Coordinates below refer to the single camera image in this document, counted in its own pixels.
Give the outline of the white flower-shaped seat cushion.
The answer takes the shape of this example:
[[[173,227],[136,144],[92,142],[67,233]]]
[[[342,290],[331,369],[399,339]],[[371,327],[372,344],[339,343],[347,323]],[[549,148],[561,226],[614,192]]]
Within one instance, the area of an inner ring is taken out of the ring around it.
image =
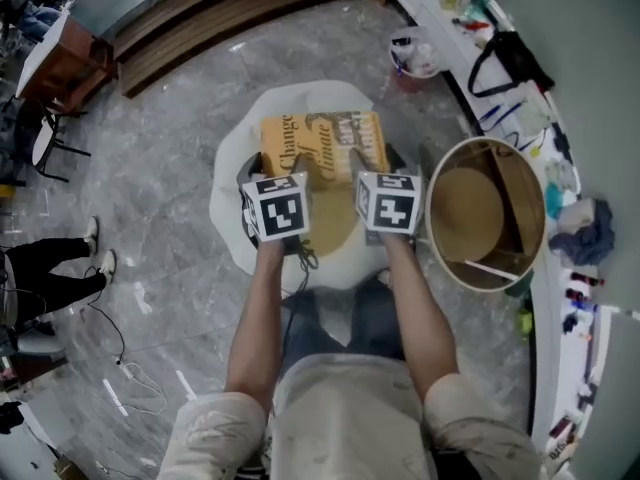
[[[354,85],[337,80],[299,83],[265,91],[220,143],[214,164],[209,214],[235,264],[246,273],[254,272],[256,248],[242,228],[241,196],[236,176],[244,163],[260,149],[261,121],[288,113],[348,110],[377,112],[386,141],[393,145],[411,172],[417,171],[418,144],[425,138],[420,123],[406,117],[399,108],[375,103]],[[386,265],[384,249],[368,246],[364,225],[358,223],[337,251],[319,259],[319,267],[311,272],[308,286],[351,289]]]

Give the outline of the black chair white seat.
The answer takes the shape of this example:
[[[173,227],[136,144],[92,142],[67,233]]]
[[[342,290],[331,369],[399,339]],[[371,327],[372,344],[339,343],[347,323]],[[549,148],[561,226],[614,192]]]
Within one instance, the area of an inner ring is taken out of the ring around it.
[[[25,187],[26,181],[19,178],[22,171],[31,166],[44,178],[68,183],[62,176],[46,171],[51,153],[58,149],[75,155],[91,157],[89,152],[66,145],[62,139],[62,121],[79,119],[85,111],[54,112],[39,101],[21,101],[13,120],[13,151],[9,160],[13,164],[8,185]]]

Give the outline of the brown cabinet white top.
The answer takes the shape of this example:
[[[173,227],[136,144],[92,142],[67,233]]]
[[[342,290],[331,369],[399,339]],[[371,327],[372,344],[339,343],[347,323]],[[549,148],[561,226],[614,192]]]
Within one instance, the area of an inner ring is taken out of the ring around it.
[[[65,11],[24,61],[15,96],[60,112],[79,112],[117,78],[112,46]]]

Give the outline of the wooden step platform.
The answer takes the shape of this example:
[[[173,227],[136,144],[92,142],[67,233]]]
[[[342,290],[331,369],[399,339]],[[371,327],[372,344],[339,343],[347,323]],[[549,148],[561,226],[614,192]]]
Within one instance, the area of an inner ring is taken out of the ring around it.
[[[172,69],[240,32],[334,0],[161,0],[114,40],[122,94],[133,98]]]

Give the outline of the person's left forearm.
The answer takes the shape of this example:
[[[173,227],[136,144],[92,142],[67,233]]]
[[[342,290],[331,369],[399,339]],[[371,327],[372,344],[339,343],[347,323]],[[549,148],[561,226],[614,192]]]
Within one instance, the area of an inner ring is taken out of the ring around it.
[[[281,276],[284,245],[264,242],[257,249],[242,315],[231,344],[225,390],[254,399],[265,412],[272,407],[282,366]]]

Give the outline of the person's right forearm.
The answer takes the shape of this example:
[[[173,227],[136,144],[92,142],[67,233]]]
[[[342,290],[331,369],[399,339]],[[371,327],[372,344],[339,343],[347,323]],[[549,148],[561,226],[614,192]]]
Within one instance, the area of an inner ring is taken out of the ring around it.
[[[409,242],[388,233],[382,239],[405,361],[416,391],[424,399],[437,381],[459,372],[454,335]]]

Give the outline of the yellow book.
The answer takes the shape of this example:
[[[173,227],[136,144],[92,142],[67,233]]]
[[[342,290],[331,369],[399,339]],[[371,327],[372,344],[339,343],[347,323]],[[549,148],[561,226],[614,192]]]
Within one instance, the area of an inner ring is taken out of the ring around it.
[[[349,151],[358,150],[375,171],[390,170],[379,116],[347,111],[283,115],[261,123],[264,170],[284,175],[300,155],[309,158],[311,187],[332,190],[352,181]]]

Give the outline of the white window ledge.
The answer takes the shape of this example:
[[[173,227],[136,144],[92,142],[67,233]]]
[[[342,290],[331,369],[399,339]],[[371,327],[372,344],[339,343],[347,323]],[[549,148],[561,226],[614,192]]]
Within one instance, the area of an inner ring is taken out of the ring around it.
[[[480,50],[471,36],[453,24],[454,12],[443,10],[439,0],[397,1],[418,25],[428,29],[474,118],[480,118],[498,104],[513,105],[522,98],[549,106],[550,123],[536,140],[542,146],[541,153],[527,159],[541,186],[545,187],[547,165],[564,159],[553,144],[562,129],[562,120],[551,93],[522,85],[508,96],[483,99],[473,96],[466,88],[467,78]],[[567,261],[543,242],[529,286],[536,350],[531,438],[544,455],[549,480],[577,480],[570,464],[595,407],[612,316],[617,313],[615,309],[595,304],[593,311],[575,309],[565,298],[567,288],[579,288],[569,280],[572,270]],[[581,322],[571,334],[564,335],[564,317],[574,311],[578,312]]]

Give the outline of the teal plastic bag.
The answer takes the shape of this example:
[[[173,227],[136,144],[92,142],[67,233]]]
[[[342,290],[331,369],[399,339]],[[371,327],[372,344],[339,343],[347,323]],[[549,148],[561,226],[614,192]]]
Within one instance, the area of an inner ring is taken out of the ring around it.
[[[544,201],[547,216],[557,220],[564,207],[564,192],[557,184],[549,182],[544,191]]]

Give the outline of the black bag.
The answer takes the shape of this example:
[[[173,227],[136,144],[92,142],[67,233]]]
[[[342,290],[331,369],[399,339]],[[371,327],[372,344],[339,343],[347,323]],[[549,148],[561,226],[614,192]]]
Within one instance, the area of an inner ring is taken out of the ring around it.
[[[476,91],[475,82],[480,68],[492,55],[498,59],[511,81]],[[529,81],[534,82],[542,92],[549,91],[555,86],[554,80],[544,72],[516,31],[498,31],[476,59],[468,78],[467,89],[473,96],[483,98],[506,93],[521,83]]]

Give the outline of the blue checked cloth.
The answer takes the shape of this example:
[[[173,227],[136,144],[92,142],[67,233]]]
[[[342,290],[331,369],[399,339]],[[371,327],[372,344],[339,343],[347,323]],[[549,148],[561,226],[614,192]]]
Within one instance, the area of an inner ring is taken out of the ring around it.
[[[575,234],[559,233],[557,230],[548,241],[551,251],[559,253],[563,259],[577,267],[599,265],[615,246],[613,214],[609,203],[602,199],[594,200],[595,218],[590,226]]]

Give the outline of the grey roller blind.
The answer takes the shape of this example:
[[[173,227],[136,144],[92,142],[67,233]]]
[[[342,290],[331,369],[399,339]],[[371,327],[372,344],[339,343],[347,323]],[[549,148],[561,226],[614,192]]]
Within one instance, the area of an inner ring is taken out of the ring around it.
[[[640,458],[640,321],[612,316],[603,375],[570,470],[577,480],[622,480]]]
[[[600,302],[640,312],[640,0],[498,0],[541,67],[582,191],[605,199],[616,241]]]

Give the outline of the person's blue jeans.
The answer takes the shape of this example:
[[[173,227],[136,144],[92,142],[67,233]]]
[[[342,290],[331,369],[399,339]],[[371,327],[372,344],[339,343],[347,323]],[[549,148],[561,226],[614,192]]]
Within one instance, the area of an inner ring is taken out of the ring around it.
[[[298,361],[318,354],[405,359],[393,292],[377,278],[367,280],[356,289],[348,344],[340,344],[322,327],[315,294],[311,290],[283,300],[281,327],[281,374]]]

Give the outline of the bin with white bag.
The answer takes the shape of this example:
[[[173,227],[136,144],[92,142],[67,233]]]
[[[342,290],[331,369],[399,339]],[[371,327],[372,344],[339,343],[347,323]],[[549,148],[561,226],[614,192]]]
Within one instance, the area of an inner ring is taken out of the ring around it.
[[[389,40],[388,54],[394,79],[406,93],[425,89],[432,79],[448,69],[428,29],[423,26],[395,31]]]

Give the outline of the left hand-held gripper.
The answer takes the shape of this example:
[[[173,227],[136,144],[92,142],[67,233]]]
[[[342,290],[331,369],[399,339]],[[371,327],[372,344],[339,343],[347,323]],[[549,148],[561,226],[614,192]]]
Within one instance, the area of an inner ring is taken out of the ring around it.
[[[310,192],[321,189],[319,167],[312,154],[299,153],[291,174],[266,178],[260,152],[241,166],[237,176],[242,198],[243,228],[249,241],[280,241],[284,254],[297,255],[301,236],[310,231]]]

